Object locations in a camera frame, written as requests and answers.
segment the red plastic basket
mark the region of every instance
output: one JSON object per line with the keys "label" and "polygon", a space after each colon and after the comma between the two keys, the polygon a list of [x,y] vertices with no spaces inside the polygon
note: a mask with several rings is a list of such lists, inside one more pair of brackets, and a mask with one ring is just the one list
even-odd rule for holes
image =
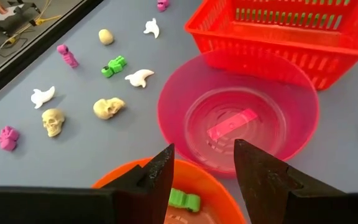
{"label": "red plastic basket", "polygon": [[202,53],[280,55],[318,90],[358,61],[358,0],[205,0],[185,30]]}

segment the white ghost toy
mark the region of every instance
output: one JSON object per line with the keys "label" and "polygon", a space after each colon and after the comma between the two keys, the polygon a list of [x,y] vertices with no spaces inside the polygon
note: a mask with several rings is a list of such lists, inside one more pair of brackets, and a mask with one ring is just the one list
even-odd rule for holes
{"label": "white ghost toy", "polygon": [[135,73],[133,73],[132,75],[127,75],[125,77],[125,80],[129,80],[129,82],[131,83],[131,85],[133,85],[134,87],[138,87],[138,86],[142,86],[143,88],[146,87],[146,78],[150,75],[153,75],[154,72],[151,70],[147,70],[147,69],[141,69]]}
{"label": "white ghost toy", "polygon": [[154,37],[157,38],[160,35],[160,28],[157,25],[157,21],[153,18],[151,21],[146,22],[146,30],[143,31],[144,34],[152,32]]}
{"label": "white ghost toy", "polygon": [[39,89],[34,89],[33,95],[31,95],[31,102],[35,103],[35,109],[40,108],[43,103],[48,102],[55,94],[55,87],[50,87],[49,90],[42,92]]}

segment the floor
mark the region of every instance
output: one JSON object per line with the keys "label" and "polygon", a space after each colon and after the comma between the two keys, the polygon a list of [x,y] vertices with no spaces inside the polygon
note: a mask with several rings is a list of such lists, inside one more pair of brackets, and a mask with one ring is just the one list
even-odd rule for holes
{"label": "floor", "polygon": [[[42,14],[42,19],[48,19],[51,17],[64,15],[80,1],[81,0],[51,0],[48,7],[45,8],[48,3],[48,0],[24,0],[24,2],[34,2],[41,11],[45,10]],[[9,5],[7,4],[7,0],[0,0],[0,2],[4,7],[9,7]],[[19,30],[22,30],[23,27],[29,24],[27,21],[35,19],[39,14],[33,8],[30,8],[26,10],[23,15],[24,18],[12,16],[7,18],[5,21],[0,21],[0,26],[6,29],[9,27],[15,33]],[[35,39],[41,32],[51,26],[56,20],[57,19],[51,19],[39,26],[30,26],[28,29],[24,30],[23,33],[16,37],[17,41],[15,43],[11,45],[5,45],[0,50],[0,64],[4,63],[9,57],[12,57],[21,47],[25,46],[26,44],[31,42],[31,40]],[[0,32],[0,46],[7,39],[8,37],[6,37]]]}

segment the pink skull toy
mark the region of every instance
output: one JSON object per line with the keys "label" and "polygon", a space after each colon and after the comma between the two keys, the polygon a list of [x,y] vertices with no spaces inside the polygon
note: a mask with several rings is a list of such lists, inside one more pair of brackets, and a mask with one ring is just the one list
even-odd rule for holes
{"label": "pink skull toy", "polygon": [[0,147],[3,150],[13,151],[16,147],[16,140],[19,138],[19,132],[10,127],[6,126],[1,130],[0,133]]}
{"label": "pink skull toy", "polygon": [[157,9],[160,12],[163,12],[169,6],[169,0],[157,0]]}

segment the table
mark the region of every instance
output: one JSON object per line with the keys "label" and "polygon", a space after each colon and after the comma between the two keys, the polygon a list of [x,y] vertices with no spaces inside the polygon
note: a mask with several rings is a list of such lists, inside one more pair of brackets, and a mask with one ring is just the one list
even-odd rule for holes
{"label": "table", "polygon": [[[183,25],[200,2],[173,1],[160,13],[152,0],[104,1],[1,90],[0,130],[10,125],[22,135],[14,153],[0,150],[0,185],[89,187],[120,164],[164,149],[167,143],[157,124],[158,95],[169,75],[198,54]],[[143,34],[153,17],[160,27],[157,40]],[[103,46],[100,29],[112,31],[115,43]],[[63,43],[80,62],[77,69],[57,53],[56,46]],[[128,65],[122,73],[104,78],[101,68],[118,55]],[[143,68],[155,71],[145,89],[124,80]],[[34,109],[32,90],[45,91],[52,85],[55,99]],[[114,96],[127,108],[109,121],[98,119],[93,103]],[[340,190],[358,192],[358,64],[319,97],[319,128],[289,163]],[[56,139],[42,127],[41,114],[49,108],[60,108],[67,116]],[[237,181],[221,181],[246,214]]]}

